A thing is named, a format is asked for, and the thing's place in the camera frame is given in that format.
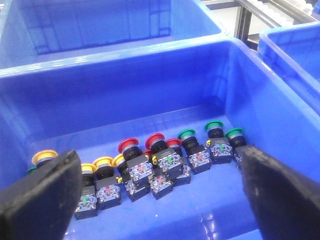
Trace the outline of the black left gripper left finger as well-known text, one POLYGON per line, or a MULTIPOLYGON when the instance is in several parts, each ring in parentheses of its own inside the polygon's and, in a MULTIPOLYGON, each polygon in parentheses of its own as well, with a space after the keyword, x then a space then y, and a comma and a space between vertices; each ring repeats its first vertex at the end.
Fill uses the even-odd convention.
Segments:
POLYGON ((2 240, 62 240, 82 194, 81 160, 75 150, 0 192, 2 240))

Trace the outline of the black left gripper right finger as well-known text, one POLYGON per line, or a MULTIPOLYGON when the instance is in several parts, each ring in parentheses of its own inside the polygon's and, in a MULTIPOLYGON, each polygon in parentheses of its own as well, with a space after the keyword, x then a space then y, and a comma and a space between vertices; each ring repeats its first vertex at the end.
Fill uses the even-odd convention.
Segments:
POLYGON ((242 184, 262 238, 318 240, 320 184, 266 152, 242 151, 242 184))

